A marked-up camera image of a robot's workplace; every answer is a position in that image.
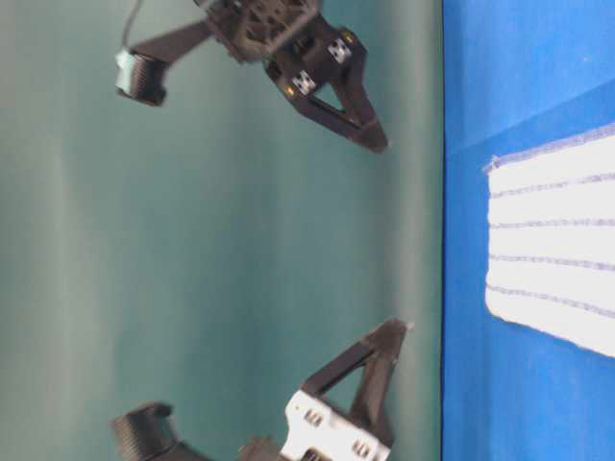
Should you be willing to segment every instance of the blue cloth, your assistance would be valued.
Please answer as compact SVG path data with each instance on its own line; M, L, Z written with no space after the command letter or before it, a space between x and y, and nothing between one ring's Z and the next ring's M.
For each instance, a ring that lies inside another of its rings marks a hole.
M492 156L615 120L610 0L445 0L443 459L615 459L615 360L491 317Z

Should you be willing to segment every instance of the black cable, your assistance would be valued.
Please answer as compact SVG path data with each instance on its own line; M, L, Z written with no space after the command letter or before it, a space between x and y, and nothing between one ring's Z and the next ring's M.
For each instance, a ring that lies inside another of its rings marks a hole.
M124 27L124 35L122 36L122 46L124 48L128 48L128 35L133 28L133 23L135 22L136 16L138 15L139 10L141 9L141 5L143 4L143 0L135 0L135 4L133 5L133 9L131 10L128 19L126 20L126 26Z

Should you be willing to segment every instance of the striped white cloth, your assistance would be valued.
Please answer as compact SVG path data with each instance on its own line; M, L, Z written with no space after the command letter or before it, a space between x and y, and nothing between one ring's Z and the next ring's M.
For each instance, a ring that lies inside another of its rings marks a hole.
M615 356L615 125L494 158L486 303Z

